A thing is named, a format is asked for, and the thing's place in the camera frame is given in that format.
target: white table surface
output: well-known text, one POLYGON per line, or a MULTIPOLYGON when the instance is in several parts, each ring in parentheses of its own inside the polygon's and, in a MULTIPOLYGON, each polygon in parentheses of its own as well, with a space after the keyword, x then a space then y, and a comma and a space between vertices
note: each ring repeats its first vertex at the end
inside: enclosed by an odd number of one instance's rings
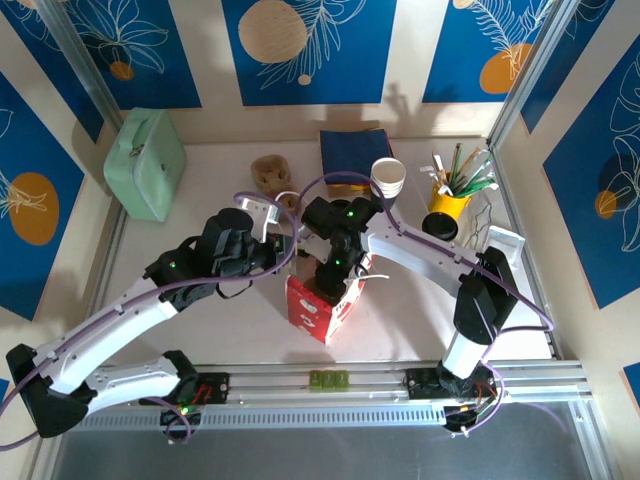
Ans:
MULTIPOLYGON (((431 184, 419 167, 428 164, 432 150, 450 158, 456 142, 463 143, 464 156, 483 145, 479 138, 391 142, 396 158, 407 167, 405 187, 394 207, 405 222, 419 228, 426 215, 431 184)), ((249 167, 256 158, 286 157, 299 190, 322 173, 320 147, 314 142, 195 145, 186 150, 187 168, 167 221, 127 220, 108 287, 109 302, 162 252, 200 234, 210 216, 233 206, 234 193, 255 190, 249 167)), ((319 186, 309 199, 325 193, 325 187, 319 186)), ((499 194, 492 195, 492 224, 508 228, 501 202, 499 194)), ((145 361, 176 349, 195 364, 439 360, 454 334, 455 299, 430 280, 386 259, 376 258, 374 267, 391 279, 367 283, 353 312, 326 346, 287 322, 286 274, 282 273, 256 282, 238 298, 215 296, 194 304, 140 336, 112 361, 145 361)), ((514 277, 519 290, 531 298, 523 268, 514 270, 514 277)), ((505 326, 515 325, 540 325, 540 321, 518 304, 505 326)), ((490 358, 543 359, 550 358, 550 351, 543 333, 514 333, 498 340, 490 358)))

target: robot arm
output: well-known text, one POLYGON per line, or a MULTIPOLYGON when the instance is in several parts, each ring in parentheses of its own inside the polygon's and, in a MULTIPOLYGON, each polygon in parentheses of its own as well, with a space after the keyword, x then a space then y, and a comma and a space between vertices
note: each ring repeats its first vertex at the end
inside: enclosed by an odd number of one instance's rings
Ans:
POLYGON ((424 275, 457 298, 453 319, 456 333, 441 362, 439 376, 443 388, 459 393, 460 385, 476 370, 517 303, 515 297, 469 265, 480 262, 515 289, 504 254, 489 248, 478 255, 408 226, 401 226, 400 233, 382 209, 365 198, 329 203, 318 197, 307 206, 302 223, 312 232, 306 239, 310 248, 303 248, 314 254, 320 252, 318 258, 323 261, 316 270, 316 284, 329 296, 342 295, 345 278, 368 252, 424 275), (425 248, 417 239, 437 248, 425 248))
POLYGON ((194 302, 221 292, 215 282, 187 286, 151 296, 125 311, 122 305, 128 300, 182 280, 243 277, 254 269, 276 265, 284 254, 282 246, 267 237, 255 240, 252 230, 256 229, 249 214, 235 208, 223 209, 207 221, 202 235, 160 255, 108 307, 35 350, 25 345, 12 349, 7 361, 16 384, 44 360, 53 360, 21 391, 40 436, 64 433, 86 415, 112 405, 142 397, 165 397, 193 380, 195 369, 179 351, 135 366, 100 365, 145 331, 173 318, 194 302), (99 322, 113 311, 118 314, 99 322), (56 354, 68 338, 82 330, 85 334, 75 345, 56 354))

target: blue panel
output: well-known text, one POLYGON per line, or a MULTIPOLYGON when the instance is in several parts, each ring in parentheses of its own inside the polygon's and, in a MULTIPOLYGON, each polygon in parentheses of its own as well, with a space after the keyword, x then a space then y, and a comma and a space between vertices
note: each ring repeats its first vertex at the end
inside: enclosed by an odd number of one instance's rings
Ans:
POLYGON ((32 320, 84 175, 0 74, 0 306, 32 320))
POLYGON ((65 7, 120 108, 201 107, 168 0, 69 0, 65 7))
POLYGON ((222 6, 245 106, 382 100, 396 0, 222 0, 222 6), (269 28, 255 28, 261 23, 269 28))
POLYGON ((596 33, 615 0, 582 0, 522 107, 522 118, 533 132, 569 72, 596 33))
MULTIPOLYGON (((118 106, 199 108, 168 0, 63 2, 118 106)), ((95 141, 102 117, 35 10, 18 0, 0 9, 95 141)))
POLYGON ((0 378, 0 402, 7 393, 7 388, 9 388, 9 382, 0 378))
POLYGON ((598 306, 640 287, 640 37, 544 169, 598 306))
POLYGON ((95 142, 104 121, 38 13, 18 0, 0 0, 0 10, 95 142))
POLYGON ((423 101, 503 101, 552 3, 451 0, 423 101))
POLYGON ((624 374, 627 376, 627 380, 629 380, 633 396, 636 397, 636 403, 640 406, 640 363, 624 367, 624 374))

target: white paper cup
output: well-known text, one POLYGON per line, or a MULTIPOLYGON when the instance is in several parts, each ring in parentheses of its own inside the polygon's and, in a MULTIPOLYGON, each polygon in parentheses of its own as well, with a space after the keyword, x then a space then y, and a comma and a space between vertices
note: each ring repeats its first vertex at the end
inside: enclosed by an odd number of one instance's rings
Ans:
MULTIPOLYGON (((397 197, 404 186, 406 176, 407 169, 395 158, 381 158, 371 166, 371 181, 380 187, 384 198, 397 197)), ((372 188, 372 191, 378 196, 375 188, 372 188)))

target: white wall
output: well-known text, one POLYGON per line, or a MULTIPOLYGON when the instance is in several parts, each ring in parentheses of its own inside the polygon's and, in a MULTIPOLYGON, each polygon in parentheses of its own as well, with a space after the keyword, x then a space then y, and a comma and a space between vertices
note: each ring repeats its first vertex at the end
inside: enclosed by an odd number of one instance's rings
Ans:
POLYGON ((622 368, 640 361, 640 290, 598 310, 542 164, 638 35, 637 0, 617 0, 533 134, 500 151, 565 355, 584 364, 625 478, 640 478, 640 415, 622 368))
POLYGON ((501 102, 422 104, 448 1, 398 1, 380 105, 245 108, 221 0, 170 0, 203 106, 172 111, 183 141, 315 140, 321 127, 363 125, 381 125, 394 138, 487 133, 501 102))
MULTIPOLYGON (((111 198, 93 177, 101 177, 101 163, 113 136, 103 132, 99 144, 95 145, 84 130, 78 128, 67 104, 2 15, 0 44, 2 73, 87 173, 35 320, 29 322, 0 307, 0 378, 10 379, 4 359, 7 351, 19 343, 36 347, 82 319, 88 300, 85 288, 91 280, 94 257, 111 204, 111 198)), ((0 444, 11 443, 34 430, 29 414, 18 399, 0 419, 0 444)), ((3 480, 19 478, 29 452, 27 445, 0 453, 0 477, 3 480)))

